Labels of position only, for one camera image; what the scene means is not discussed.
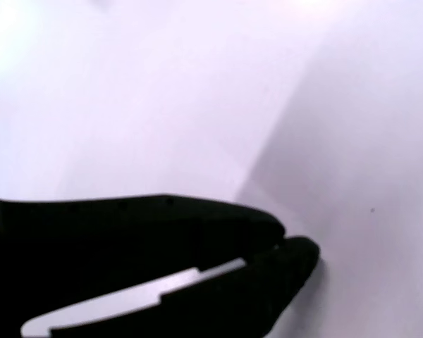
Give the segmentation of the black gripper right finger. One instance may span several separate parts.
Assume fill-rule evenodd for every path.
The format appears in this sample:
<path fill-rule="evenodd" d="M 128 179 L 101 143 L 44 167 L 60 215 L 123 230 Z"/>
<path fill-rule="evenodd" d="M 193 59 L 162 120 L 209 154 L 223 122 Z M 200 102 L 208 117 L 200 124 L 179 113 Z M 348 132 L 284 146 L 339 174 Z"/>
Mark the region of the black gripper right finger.
<path fill-rule="evenodd" d="M 164 294 L 161 302 L 52 337 L 264 337 L 316 268 L 319 246 L 289 237 L 245 267 Z"/>

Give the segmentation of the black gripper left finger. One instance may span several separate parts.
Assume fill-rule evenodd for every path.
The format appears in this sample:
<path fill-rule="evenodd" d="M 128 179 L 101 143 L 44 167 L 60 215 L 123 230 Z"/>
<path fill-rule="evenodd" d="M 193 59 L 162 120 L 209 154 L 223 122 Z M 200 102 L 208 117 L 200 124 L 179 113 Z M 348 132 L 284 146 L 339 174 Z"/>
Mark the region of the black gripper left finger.
<path fill-rule="evenodd" d="M 184 196 L 0 199 L 0 337 L 75 303 L 252 258 L 285 233 L 267 212 Z"/>

